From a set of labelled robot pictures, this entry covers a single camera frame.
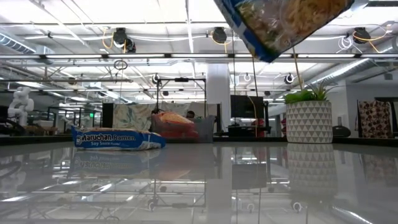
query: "glossy white floor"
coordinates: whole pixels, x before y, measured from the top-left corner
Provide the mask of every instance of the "glossy white floor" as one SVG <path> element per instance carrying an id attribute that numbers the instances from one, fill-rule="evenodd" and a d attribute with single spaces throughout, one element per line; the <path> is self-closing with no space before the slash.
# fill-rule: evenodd
<path id="1" fill-rule="evenodd" d="M 282 142 L 0 147 L 0 223 L 397 223 L 397 159 L 353 149 L 377 152 Z"/>

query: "ceiling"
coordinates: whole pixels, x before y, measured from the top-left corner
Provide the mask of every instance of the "ceiling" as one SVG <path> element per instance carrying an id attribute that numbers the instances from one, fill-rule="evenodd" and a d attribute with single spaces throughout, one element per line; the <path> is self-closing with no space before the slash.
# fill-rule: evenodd
<path id="1" fill-rule="evenodd" d="M 233 31 L 227 25 L 223 15 L 218 10 L 213 0 L 46 0 L 41 3 L 41 9 L 33 0 L 2 0 L 0 2 L 0 33 L 11 34 L 18 41 L 27 46 L 46 46 L 53 54 L 120 54 L 123 50 L 111 45 L 111 34 L 117 27 L 125 27 L 126 33 L 134 41 L 137 53 L 242 53 L 247 54 L 243 42 L 234 36 L 233 43 L 220 45 L 214 43 L 211 32 L 214 27 L 224 27 L 229 39 Z M 354 27 L 365 27 L 373 38 L 383 38 L 373 41 L 378 45 L 398 31 L 398 15 L 396 7 L 365 7 L 355 11 L 348 11 L 331 21 L 325 27 L 316 31 L 309 38 L 298 44 L 295 49 L 299 54 L 335 54 L 366 52 L 372 47 L 370 44 L 350 44 L 346 49 L 341 41 L 347 33 L 351 34 Z M 18 54 L 7 47 L 0 45 L 0 54 Z M 52 74 L 53 79 L 67 79 L 76 77 L 80 79 L 101 79 L 104 89 L 146 89 L 153 88 L 151 79 L 154 74 L 161 78 L 175 77 L 206 77 L 207 65 L 211 60 L 179 61 L 171 59 L 132 59 L 127 60 L 129 67 L 118 74 L 119 78 L 130 79 L 131 83 L 104 82 L 103 80 L 115 77 L 117 70 L 109 73 L 112 63 L 104 66 L 98 60 L 77 60 L 82 63 L 93 63 L 98 66 L 62 66 L 73 63 L 66 60 L 55 60 L 52 65 L 35 63 L 33 60 L 7 61 L 14 66 L 34 63 L 35 66 L 25 68 L 35 75 L 21 75 L 21 78 L 38 79 L 44 77 L 45 69 Z M 296 74 L 295 64 L 290 62 L 227 62 L 230 74 L 239 78 L 231 78 L 237 88 L 254 88 L 253 72 L 256 73 L 259 88 L 290 89 L 284 83 L 284 75 Z M 298 71 L 304 80 L 309 80 L 317 74 L 324 72 L 334 62 L 317 63 L 316 61 L 298 63 Z M 367 82 L 384 82 L 383 78 L 372 78 Z M 51 83 L 47 88 L 77 89 L 86 88 L 82 83 L 69 85 L 68 83 Z M 169 83 L 164 88 L 196 88 L 186 91 L 184 98 L 203 98 L 204 94 L 195 83 Z M 150 99 L 150 95 L 143 92 L 121 92 L 128 101 Z M 97 98 L 96 93 L 86 94 L 85 97 Z M 167 98 L 181 98 L 182 93 L 170 93 Z"/>

